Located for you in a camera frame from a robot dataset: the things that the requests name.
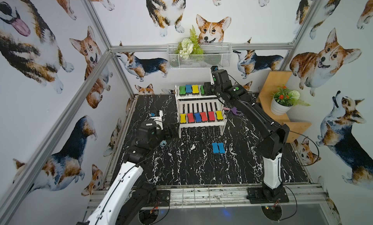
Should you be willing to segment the white wooden shelf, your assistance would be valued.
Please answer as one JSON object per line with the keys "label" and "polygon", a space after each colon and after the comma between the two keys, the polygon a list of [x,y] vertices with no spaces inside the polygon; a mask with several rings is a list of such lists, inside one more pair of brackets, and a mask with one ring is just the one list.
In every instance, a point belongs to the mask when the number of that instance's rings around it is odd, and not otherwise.
{"label": "white wooden shelf", "polygon": [[[219,99],[212,95],[202,96],[200,93],[197,95],[193,94],[186,94],[185,96],[179,95],[179,86],[175,86],[175,99],[176,99],[176,107],[177,107],[177,120],[180,124],[178,134],[179,137],[182,135],[182,130],[186,128],[197,128],[197,127],[208,127],[208,126],[217,126],[220,130],[220,135],[224,134],[224,130],[226,127],[226,114],[223,110],[224,105],[219,101]],[[224,116],[223,121],[215,120],[214,122],[201,122],[201,123],[188,123],[188,120],[186,123],[181,124],[180,123],[180,114],[186,114],[187,113],[200,113],[200,112],[206,112],[214,111],[214,113],[217,110],[221,110]]]}

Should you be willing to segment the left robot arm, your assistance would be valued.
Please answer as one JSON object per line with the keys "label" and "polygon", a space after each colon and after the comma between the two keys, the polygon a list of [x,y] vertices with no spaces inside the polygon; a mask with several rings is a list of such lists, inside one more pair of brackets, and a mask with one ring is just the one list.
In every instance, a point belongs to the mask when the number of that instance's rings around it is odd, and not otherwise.
{"label": "left robot arm", "polygon": [[156,187],[149,183],[140,184],[132,196],[129,193],[143,173],[143,164],[152,158],[152,152],[163,141],[179,137],[179,126],[179,123],[163,125],[154,119],[141,123],[116,179],[85,225],[128,225],[143,207],[155,200]]}

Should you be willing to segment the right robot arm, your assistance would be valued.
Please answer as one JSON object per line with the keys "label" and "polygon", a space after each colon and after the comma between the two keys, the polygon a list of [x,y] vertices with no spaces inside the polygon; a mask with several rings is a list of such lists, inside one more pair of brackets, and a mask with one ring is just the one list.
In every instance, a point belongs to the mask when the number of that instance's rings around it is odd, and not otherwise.
{"label": "right robot arm", "polygon": [[223,99],[226,104],[236,107],[262,136],[263,140],[257,146],[264,166],[262,195],[268,202],[275,201],[283,189],[280,167],[282,149],[289,133],[288,126],[281,126],[268,116],[242,85],[233,85],[225,69],[212,66],[210,84],[207,91]]}

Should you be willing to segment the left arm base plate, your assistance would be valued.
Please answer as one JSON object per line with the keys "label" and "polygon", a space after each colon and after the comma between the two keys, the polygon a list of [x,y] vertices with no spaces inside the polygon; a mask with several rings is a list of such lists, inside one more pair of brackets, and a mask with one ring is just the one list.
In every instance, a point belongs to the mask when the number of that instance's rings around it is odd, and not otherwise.
{"label": "left arm base plate", "polygon": [[156,194],[151,195],[150,201],[145,207],[168,207],[170,205],[171,191],[160,190]]}

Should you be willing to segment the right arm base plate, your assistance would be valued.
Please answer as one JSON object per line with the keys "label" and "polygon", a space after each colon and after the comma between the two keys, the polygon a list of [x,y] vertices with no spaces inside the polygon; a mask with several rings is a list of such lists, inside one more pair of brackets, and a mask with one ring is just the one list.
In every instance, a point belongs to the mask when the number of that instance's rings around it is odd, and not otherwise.
{"label": "right arm base plate", "polygon": [[247,188],[248,195],[246,198],[251,204],[264,204],[264,203],[288,203],[289,198],[283,187],[277,189],[270,188]]}

